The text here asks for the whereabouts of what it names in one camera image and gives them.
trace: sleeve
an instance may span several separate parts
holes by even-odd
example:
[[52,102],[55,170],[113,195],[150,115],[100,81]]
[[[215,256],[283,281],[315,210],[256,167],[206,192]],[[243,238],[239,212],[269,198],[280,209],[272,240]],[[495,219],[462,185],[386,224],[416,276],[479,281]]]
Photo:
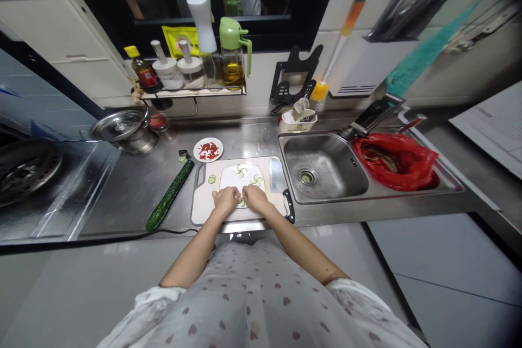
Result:
[[370,339],[382,341],[386,347],[426,348],[389,306],[362,284],[340,278],[327,284],[326,289]]
[[169,308],[186,289],[179,287],[153,287],[139,294],[134,308],[118,323],[97,348],[143,346],[161,323]]

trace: black cable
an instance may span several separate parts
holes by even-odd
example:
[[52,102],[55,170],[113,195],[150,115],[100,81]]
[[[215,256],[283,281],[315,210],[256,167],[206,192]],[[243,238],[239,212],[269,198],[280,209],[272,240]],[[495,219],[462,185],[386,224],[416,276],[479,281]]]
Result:
[[8,254],[62,250],[62,249],[66,249],[66,248],[110,245],[110,244],[114,244],[114,243],[129,242],[129,241],[133,241],[133,240],[147,238],[150,235],[160,233],[160,232],[166,232],[169,234],[185,234],[185,233],[188,233],[189,231],[198,232],[198,230],[196,230],[195,228],[187,228],[186,230],[183,230],[183,231],[174,231],[174,230],[169,230],[166,228],[159,228],[159,229],[156,229],[154,231],[150,231],[150,232],[147,232],[144,234],[130,235],[130,236],[126,236],[126,237],[85,239],[85,240],[76,240],[76,241],[71,241],[71,242],[50,242],[50,243],[35,243],[35,244],[23,244],[23,245],[3,245],[3,246],[0,246],[0,256],[6,256]]

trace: knife handle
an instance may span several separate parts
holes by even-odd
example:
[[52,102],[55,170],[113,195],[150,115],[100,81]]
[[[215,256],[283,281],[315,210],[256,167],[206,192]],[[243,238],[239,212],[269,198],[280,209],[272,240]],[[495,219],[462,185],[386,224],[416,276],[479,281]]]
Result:
[[292,198],[290,197],[290,191],[285,189],[283,192],[283,196],[287,199],[288,209],[290,210],[290,214],[287,216],[287,219],[290,223],[295,223],[295,211],[294,211],[294,203],[292,202]]

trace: stainless steel sink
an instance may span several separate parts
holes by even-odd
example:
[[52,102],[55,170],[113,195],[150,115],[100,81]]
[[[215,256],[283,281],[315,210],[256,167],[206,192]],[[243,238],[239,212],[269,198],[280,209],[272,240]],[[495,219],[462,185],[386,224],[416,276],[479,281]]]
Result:
[[464,190],[440,161],[435,164],[429,186],[415,192],[400,192],[373,179],[353,152],[351,143],[334,133],[281,134],[278,139],[295,201],[299,204],[413,197]]
[[347,142],[336,135],[289,139],[283,155],[294,188],[306,198],[344,198],[368,190],[366,173]]

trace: small plate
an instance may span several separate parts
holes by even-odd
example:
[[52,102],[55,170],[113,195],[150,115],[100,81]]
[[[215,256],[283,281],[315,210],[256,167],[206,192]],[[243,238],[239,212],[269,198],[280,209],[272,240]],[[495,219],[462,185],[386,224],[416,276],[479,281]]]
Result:
[[[210,158],[210,159],[202,159],[201,156],[209,156],[211,155],[211,151],[201,151],[201,149],[203,148],[203,145],[205,144],[211,144],[214,143],[214,145],[218,148],[216,151],[215,151],[215,154],[217,154],[216,157],[214,158]],[[223,154],[223,143],[220,142],[218,139],[216,138],[204,138],[204,139],[201,139],[200,141],[198,141],[196,143],[196,145],[194,146],[194,158],[196,158],[197,160],[199,160],[200,162],[203,162],[203,163],[210,163],[210,162],[213,162],[215,160],[218,160],[219,158],[221,158],[221,155]]]

